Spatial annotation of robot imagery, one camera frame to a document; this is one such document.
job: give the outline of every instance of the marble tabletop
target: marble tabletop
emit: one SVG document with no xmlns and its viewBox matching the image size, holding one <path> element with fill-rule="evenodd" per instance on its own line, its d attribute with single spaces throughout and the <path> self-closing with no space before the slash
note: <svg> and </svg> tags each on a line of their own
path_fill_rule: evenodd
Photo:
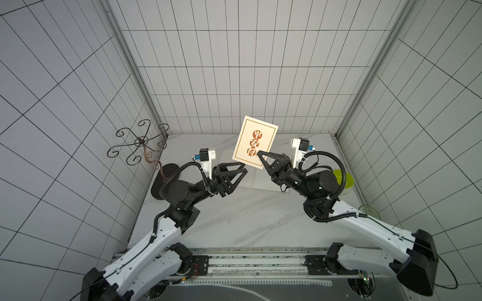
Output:
<svg viewBox="0 0 482 301">
<path fill-rule="evenodd" d="M 291 156 L 292 137 L 292 134 L 277 134 L 270 151 Z M 329 134 L 306 134 L 303 138 L 309 139 L 316 150 L 337 155 Z M 237 139 L 238 135 L 233 134 L 170 135 L 161 162 L 181 166 L 191 161 L 200 148 L 209 148 L 216 150 L 213 164 L 217 164 L 221 152 L 233 150 Z M 337 164 L 328 157 L 320 156 L 319 162 L 320 165 L 337 168 Z M 307 165 L 311 165 L 311 161 L 307 160 Z M 181 173 L 180 179 L 196 183 L 201 179 L 201 174 L 196 168 L 188 168 Z M 341 199 L 352 206 L 360 205 L 354 192 L 342 195 Z M 229 196 L 216 195 L 198 203 L 196 208 L 201 212 L 196 222 L 183 234 L 181 242 L 188 248 L 327 248 L 333 242 L 354 247 L 373 246 L 339 226 L 312 221 L 303 211 L 303 201 L 304 198 L 296 191 L 282 193 L 238 187 Z M 149 188 L 129 241 L 129 248 L 150 234 L 154 217 L 167 207 L 168 202 L 156 200 L 150 194 Z"/>
</svg>

